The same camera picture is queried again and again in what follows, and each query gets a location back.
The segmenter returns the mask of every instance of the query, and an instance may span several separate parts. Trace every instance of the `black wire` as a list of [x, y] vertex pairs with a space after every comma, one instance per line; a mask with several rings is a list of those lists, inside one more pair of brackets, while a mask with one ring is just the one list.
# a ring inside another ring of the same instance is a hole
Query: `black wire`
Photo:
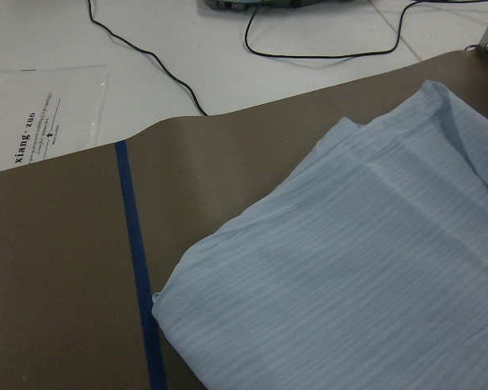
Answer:
[[405, 16], [405, 13], [407, 12], [407, 10], [409, 8], [411, 8], [417, 4], [421, 4], [423, 2], [440, 3], [440, 4], [464, 4], [464, 3], [471, 3], [471, 2], [488, 2], [488, 0], [451, 0], [451, 1], [449, 1], [449, 0], [416, 0], [416, 1], [411, 2], [410, 4], [406, 5], [403, 8], [401, 15], [399, 16], [399, 24], [398, 24], [396, 42], [394, 43], [394, 46], [392, 46], [390, 49], [379, 50], [379, 51], [368, 51], [368, 52], [364, 52], [364, 53], [341, 54], [341, 55], [270, 54], [270, 53], [263, 53], [263, 52], [252, 49], [248, 43], [248, 35], [250, 32], [251, 24], [253, 23], [253, 19], [257, 15], [257, 12], [259, 11], [260, 7], [264, 4], [264, 0], [262, 0], [255, 7], [255, 10], [253, 11], [253, 15], [251, 15], [250, 21], [247, 24], [246, 33], [244, 34], [244, 44], [246, 45], [246, 48], [251, 53], [259, 55], [260, 57], [268, 57], [268, 58], [273, 58], [273, 59], [354, 59], [354, 58], [358, 58], [358, 57], [367, 57], [367, 56], [371, 56], [371, 55], [389, 54], [398, 48], [399, 41], [401, 40], [401, 29], [403, 26], [403, 17]]
[[183, 80], [175, 77], [163, 64], [163, 62], [159, 59], [159, 57], [157, 55], [155, 55], [155, 53], [152, 53], [151, 51], [149, 50], [144, 50], [144, 49], [141, 49], [137, 46], [135, 46], [133, 43], [130, 43], [129, 41], [127, 41], [126, 39], [124, 39], [123, 37], [120, 37], [119, 35], [117, 34], [114, 34], [105, 24], [102, 24], [100, 22], [98, 22], [97, 20], [94, 19], [94, 17], [92, 16], [92, 4], [90, 3], [90, 0], [87, 0], [87, 3], [89, 4], [89, 18], [90, 18], [90, 21], [94, 24], [96, 24], [97, 26], [103, 28], [105, 31], [107, 31], [112, 37], [114, 38], [117, 38], [119, 39], [120, 41], [122, 41], [123, 43], [125, 43], [126, 45], [130, 46], [132, 49], [138, 51], [139, 53], [142, 53], [142, 54], [146, 54], [146, 55], [149, 55], [151, 56], [155, 61], [157, 61], [157, 63], [159, 64], [159, 66], [161, 67], [161, 69], [163, 69], [163, 71], [172, 79], [174, 80], [176, 83], [182, 85], [183, 87], [185, 87], [188, 92], [190, 93], [191, 97], [192, 97], [192, 100], [194, 101], [194, 104], [195, 106], [197, 107], [197, 110], [198, 112], [200, 112], [202, 115], [205, 115], [207, 116], [207, 113], [206, 111], [203, 110], [203, 108], [201, 107], [200, 103], [198, 102], [198, 99], [197, 99], [197, 96], [195, 96], [195, 92], [192, 90], [192, 88], [186, 84]]

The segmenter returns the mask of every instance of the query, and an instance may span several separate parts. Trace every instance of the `blue stripe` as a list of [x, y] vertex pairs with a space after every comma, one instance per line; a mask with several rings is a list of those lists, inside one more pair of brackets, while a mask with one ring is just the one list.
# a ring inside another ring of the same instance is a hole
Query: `blue stripe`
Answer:
[[145, 248], [137, 215], [136, 198], [133, 192], [132, 175], [130, 174], [129, 153], [124, 141], [115, 143], [117, 167], [120, 173], [123, 192], [124, 213], [129, 231], [130, 252], [132, 253], [133, 274], [136, 280], [137, 301], [145, 343], [146, 363], [152, 390], [166, 390], [163, 357], [159, 345], [157, 324], [152, 317], [152, 290], [146, 268]]

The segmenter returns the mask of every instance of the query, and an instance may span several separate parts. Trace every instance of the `blue cloth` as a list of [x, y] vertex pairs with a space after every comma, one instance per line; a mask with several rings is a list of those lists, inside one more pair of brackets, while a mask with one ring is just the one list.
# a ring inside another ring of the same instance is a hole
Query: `blue cloth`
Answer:
[[153, 315], [211, 390], [488, 389], [488, 120], [433, 82], [343, 119]]

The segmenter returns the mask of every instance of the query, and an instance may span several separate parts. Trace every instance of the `brown mat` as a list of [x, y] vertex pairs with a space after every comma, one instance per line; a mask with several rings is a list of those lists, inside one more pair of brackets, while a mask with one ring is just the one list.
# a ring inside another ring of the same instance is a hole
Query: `brown mat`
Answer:
[[[425, 80], [488, 118], [488, 58], [454, 52], [126, 141], [153, 291], [199, 239], [273, 190], [341, 117]], [[168, 388], [203, 386], [161, 336]], [[0, 172], [0, 389], [150, 388], [115, 147]]]

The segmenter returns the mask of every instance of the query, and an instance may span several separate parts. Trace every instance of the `white tabletop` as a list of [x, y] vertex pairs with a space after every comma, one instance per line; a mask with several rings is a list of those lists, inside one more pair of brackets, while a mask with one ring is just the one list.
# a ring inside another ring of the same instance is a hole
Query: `white tabletop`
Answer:
[[[478, 43], [488, 3], [420, 4], [407, 13], [392, 54], [338, 60], [260, 58], [243, 47], [251, 10], [213, 11], [203, 0], [95, 0], [97, 20], [154, 51], [192, 85], [208, 114], [221, 114], [405, 67]], [[408, 2], [324, 0], [299, 9], [263, 7], [251, 31], [259, 50], [345, 54], [390, 48]], [[98, 144], [162, 119], [198, 115], [189, 95], [151, 60], [90, 23], [85, 0], [0, 0], [0, 68], [111, 67]]]

